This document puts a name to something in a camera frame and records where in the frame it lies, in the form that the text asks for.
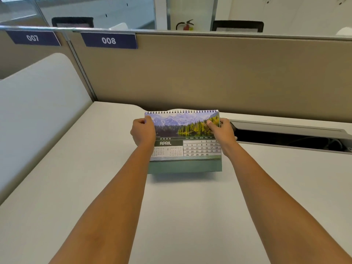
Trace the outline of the person's right forearm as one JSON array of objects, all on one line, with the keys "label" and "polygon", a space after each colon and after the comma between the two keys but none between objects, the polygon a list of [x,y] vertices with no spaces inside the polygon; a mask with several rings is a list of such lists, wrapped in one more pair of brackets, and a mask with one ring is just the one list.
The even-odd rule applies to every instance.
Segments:
[{"label": "person's right forearm", "polygon": [[352,264],[352,257],[235,141],[221,142],[271,264]]}]

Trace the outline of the beige desk partition panel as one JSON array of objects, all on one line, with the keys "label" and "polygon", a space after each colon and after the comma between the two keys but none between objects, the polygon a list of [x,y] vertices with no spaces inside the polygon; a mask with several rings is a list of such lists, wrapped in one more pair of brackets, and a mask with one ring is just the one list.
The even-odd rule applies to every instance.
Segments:
[{"label": "beige desk partition panel", "polygon": [[352,123],[352,38],[139,31],[127,49],[85,33],[106,32],[68,31],[98,101]]}]

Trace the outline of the red fire extinguisher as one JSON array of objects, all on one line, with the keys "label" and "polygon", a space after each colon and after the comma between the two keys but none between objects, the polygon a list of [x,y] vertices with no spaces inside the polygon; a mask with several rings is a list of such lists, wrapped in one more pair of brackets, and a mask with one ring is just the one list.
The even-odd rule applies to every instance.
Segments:
[{"label": "red fire extinguisher", "polygon": [[175,30],[182,30],[182,31],[193,31],[194,30],[194,24],[193,24],[193,19],[188,20],[186,22],[179,22],[175,26]]}]

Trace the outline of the white curved side divider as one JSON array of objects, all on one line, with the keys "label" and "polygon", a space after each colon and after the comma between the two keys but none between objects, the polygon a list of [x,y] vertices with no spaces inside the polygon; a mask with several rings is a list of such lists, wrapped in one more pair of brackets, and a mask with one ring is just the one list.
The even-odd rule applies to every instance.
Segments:
[{"label": "white curved side divider", "polygon": [[0,205],[92,103],[62,53],[0,80]]}]

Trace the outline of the spiral-bound desk calendar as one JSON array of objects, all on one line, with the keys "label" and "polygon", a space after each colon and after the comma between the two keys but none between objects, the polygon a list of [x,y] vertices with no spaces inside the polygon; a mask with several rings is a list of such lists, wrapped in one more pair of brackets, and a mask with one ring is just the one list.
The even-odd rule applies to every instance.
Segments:
[{"label": "spiral-bound desk calendar", "polygon": [[207,121],[220,127],[218,110],[147,111],[156,131],[149,174],[222,171],[221,145]]}]

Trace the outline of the person's right hand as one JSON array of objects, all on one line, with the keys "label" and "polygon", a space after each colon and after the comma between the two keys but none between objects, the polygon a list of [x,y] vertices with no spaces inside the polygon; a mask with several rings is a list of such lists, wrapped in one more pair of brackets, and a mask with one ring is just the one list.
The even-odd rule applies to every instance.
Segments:
[{"label": "person's right hand", "polygon": [[220,118],[221,130],[218,134],[214,134],[216,140],[221,146],[221,149],[228,158],[231,157],[232,151],[237,145],[234,130],[231,126],[230,121],[227,118]]}]

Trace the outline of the black office chair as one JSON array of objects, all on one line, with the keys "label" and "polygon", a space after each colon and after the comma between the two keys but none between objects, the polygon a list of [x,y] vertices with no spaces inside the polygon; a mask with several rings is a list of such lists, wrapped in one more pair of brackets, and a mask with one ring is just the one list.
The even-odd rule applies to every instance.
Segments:
[{"label": "black office chair", "polygon": [[53,17],[53,27],[94,28],[93,17]]},{"label": "black office chair", "polygon": [[264,22],[245,20],[215,20],[211,31],[262,33]]}]

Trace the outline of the person's left forearm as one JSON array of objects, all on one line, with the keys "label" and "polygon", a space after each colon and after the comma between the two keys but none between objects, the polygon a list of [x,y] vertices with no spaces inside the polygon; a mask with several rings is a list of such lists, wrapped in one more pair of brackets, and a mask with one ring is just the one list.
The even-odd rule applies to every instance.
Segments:
[{"label": "person's left forearm", "polygon": [[151,143],[141,143],[82,214],[49,264],[128,264],[147,180]]}]

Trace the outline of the beige side partition panel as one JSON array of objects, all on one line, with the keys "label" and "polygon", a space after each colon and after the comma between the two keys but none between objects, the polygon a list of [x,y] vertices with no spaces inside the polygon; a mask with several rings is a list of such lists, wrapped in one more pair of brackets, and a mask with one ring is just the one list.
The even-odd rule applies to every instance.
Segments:
[{"label": "beige side partition panel", "polygon": [[[61,46],[18,45],[11,40],[6,30],[54,32]],[[54,53],[62,53],[70,60],[91,99],[97,101],[98,98],[66,34],[54,27],[0,26],[0,79],[15,74]]]}]

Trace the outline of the blue desk number label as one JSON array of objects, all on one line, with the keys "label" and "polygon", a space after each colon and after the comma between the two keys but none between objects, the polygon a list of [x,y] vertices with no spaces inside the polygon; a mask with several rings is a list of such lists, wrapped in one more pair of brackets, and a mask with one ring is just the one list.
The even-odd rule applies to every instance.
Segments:
[{"label": "blue desk number label", "polygon": [[138,49],[135,34],[81,32],[81,37],[87,47]]},{"label": "blue desk number label", "polygon": [[6,33],[18,45],[61,46],[54,32],[6,30]]}]

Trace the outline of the person's left hand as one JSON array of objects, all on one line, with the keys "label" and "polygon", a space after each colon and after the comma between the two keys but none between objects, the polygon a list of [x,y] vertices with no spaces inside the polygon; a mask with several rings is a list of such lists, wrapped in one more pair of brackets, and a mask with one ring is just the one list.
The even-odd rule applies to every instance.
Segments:
[{"label": "person's left hand", "polygon": [[133,120],[130,134],[138,147],[143,147],[151,151],[153,150],[156,141],[155,126],[145,125],[144,118]]}]

